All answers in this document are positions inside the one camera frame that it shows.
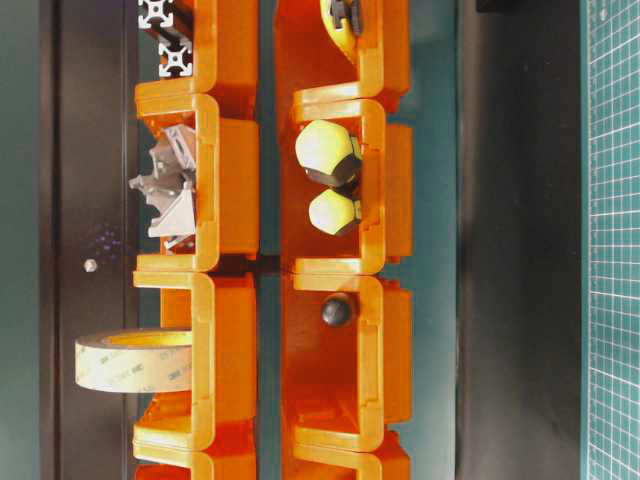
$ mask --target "orange plastic bin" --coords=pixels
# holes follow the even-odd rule
[[[134,272],[134,285],[160,288],[161,326],[191,327],[191,391],[156,394],[134,427],[145,448],[205,450],[221,426],[256,414],[256,292],[250,274]]]
[[[409,0],[362,0],[361,6],[364,28],[354,64],[327,33],[320,0],[278,1],[275,51],[280,114],[286,115],[292,102],[356,98],[375,98],[389,112],[397,109],[411,83]]]
[[[344,125],[362,146],[362,221],[330,236],[309,220],[309,203],[326,189],[298,164],[295,141],[313,120]],[[374,275],[386,261],[413,250],[413,138],[411,128],[388,124],[374,100],[296,106],[281,138],[282,266],[294,273]]]
[[[373,453],[310,445],[285,447],[284,480],[409,480],[411,460],[395,432],[387,432]]]
[[[255,258],[260,243],[257,124],[221,118],[217,102],[208,95],[138,100],[137,107],[156,138],[162,128],[179,123],[196,130],[194,246],[138,255],[137,269],[205,272],[224,254]]]
[[[378,449],[388,424],[411,418],[411,294],[365,276],[285,275],[282,283],[285,435],[303,445]],[[358,305],[349,325],[322,319],[333,292]]]
[[[253,118],[258,84],[258,0],[175,0],[193,16],[193,76],[141,83],[136,100],[208,93],[229,118]]]
[[[136,480],[255,480],[256,448],[252,429],[220,434],[204,452],[183,452],[154,447],[137,449],[140,460],[158,465],[140,465]]]

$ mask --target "screw head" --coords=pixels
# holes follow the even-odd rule
[[[87,273],[93,273],[98,269],[98,262],[93,258],[88,258],[84,262],[84,271]]]

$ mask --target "green cutting mat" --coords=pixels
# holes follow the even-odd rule
[[[640,479],[640,0],[587,0],[584,477]]]

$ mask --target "3m tape roll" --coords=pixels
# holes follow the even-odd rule
[[[80,338],[76,383],[117,393],[189,390],[191,330],[123,330]]]

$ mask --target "black panel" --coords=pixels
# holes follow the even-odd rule
[[[518,0],[476,0],[478,12],[503,12],[513,8]]]
[[[580,10],[464,2],[458,478],[580,472]]]
[[[136,398],[78,387],[74,341],[137,325],[137,5],[42,7],[42,478],[131,478]]]

